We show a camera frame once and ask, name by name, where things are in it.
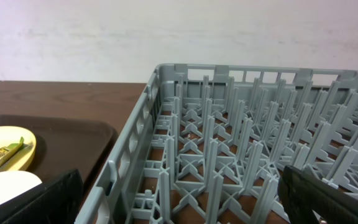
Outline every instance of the brown table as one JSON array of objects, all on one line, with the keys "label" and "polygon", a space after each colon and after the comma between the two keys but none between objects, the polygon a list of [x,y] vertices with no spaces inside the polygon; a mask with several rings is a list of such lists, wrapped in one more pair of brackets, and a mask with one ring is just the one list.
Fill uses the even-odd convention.
[{"label": "brown table", "polygon": [[[144,87],[142,83],[0,82],[0,114],[99,120],[119,134]],[[203,208],[207,198],[206,194],[198,198]],[[239,201],[244,211],[252,213],[256,198],[241,197]],[[176,223],[204,222],[189,206],[173,218]],[[240,223],[231,212],[225,212],[219,220]],[[271,212],[267,223],[286,221]]]}]

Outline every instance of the white wall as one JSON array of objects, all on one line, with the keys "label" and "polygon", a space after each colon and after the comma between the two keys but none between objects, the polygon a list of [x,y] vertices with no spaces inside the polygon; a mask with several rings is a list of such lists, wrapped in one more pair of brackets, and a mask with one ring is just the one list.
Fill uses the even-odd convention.
[{"label": "white wall", "polygon": [[358,70],[358,1],[0,0],[0,80],[146,82],[164,62]]}]

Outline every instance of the gray plastic rack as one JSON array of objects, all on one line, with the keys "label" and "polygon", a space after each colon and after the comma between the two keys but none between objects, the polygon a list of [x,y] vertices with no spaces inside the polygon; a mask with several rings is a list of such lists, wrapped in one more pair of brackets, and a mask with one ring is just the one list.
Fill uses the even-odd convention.
[{"label": "gray plastic rack", "polygon": [[[288,221],[277,196],[287,164],[358,199],[358,71],[162,64],[76,223],[175,223],[189,206],[200,223],[228,210],[247,224]],[[252,212],[242,196],[256,198]]]}]

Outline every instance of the yellow plate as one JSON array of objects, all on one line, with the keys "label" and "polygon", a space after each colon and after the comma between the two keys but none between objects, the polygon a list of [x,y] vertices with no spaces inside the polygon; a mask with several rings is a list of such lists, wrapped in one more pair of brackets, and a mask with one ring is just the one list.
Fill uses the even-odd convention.
[{"label": "yellow plate", "polygon": [[31,164],[35,154],[36,140],[34,134],[26,128],[15,126],[0,127],[0,148],[12,143],[18,143],[20,137],[24,138],[26,148],[21,149],[0,167],[0,172],[7,170],[26,170]]}]

